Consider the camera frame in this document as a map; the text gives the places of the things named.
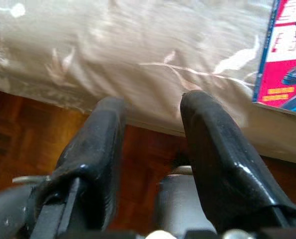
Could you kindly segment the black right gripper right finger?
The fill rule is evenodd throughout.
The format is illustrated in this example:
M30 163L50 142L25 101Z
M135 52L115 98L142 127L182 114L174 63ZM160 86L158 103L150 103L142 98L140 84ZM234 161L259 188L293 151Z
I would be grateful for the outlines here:
M296 204L218 101L189 91L180 112L199 200L216 230L296 228Z

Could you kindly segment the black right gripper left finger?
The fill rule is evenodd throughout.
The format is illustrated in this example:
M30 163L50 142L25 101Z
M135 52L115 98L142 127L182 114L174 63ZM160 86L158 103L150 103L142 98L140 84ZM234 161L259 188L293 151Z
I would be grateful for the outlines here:
M61 153L55 170L34 191L32 239L72 231L104 231L117 209L126 125L125 101L100 100Z

